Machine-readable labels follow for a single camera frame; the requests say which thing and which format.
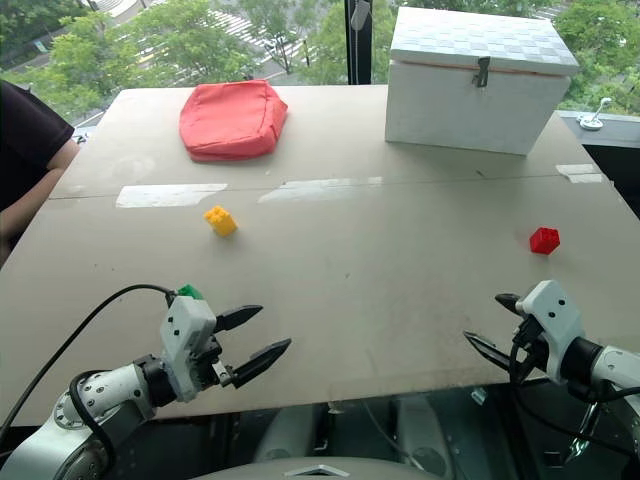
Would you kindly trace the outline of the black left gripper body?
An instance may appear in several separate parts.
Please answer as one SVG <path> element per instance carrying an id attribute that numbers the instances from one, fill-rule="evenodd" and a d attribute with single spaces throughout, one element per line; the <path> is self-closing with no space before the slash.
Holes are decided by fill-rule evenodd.
<path id="1" fill-rule="evenodd" d="M 225 387 L 232 383 L 232 370 L 222 362 L 221 353 L 221 345 L 215 336 L 211 336 L 206 340 L 204 346 L 194 354 L 192 377 L 194 384 L 200 391 L 215 385 Z"/>

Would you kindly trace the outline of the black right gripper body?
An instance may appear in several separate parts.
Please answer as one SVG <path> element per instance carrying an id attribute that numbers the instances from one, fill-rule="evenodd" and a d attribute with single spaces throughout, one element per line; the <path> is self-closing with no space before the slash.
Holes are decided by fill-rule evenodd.
<path id="1" fill-rule="evenodd" d="M 549 351 L 541 338 L 542 331 L 532 315 L 526 316 L 519 325 L 510 351 L 511 384 L 522 384 L 534 369 L 546 371 Z"/>

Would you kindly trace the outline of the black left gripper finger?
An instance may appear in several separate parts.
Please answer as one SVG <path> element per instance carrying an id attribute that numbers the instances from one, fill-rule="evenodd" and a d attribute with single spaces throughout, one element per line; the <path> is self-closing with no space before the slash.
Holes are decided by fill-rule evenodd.
<path id="1" fill-rule="evenodd" d="M 291 339 L 283 339 L 255 352 L 250 359 L 234 370 L 232 385 L 239 389 L 268 370 L 288 349 Z"/>
<path id="2" fill-rule="evenodd" d="M 262 305 L 243 305 L 216 315 L 215 332 L 230 331 L 248 322 L 263 309 Z"/>

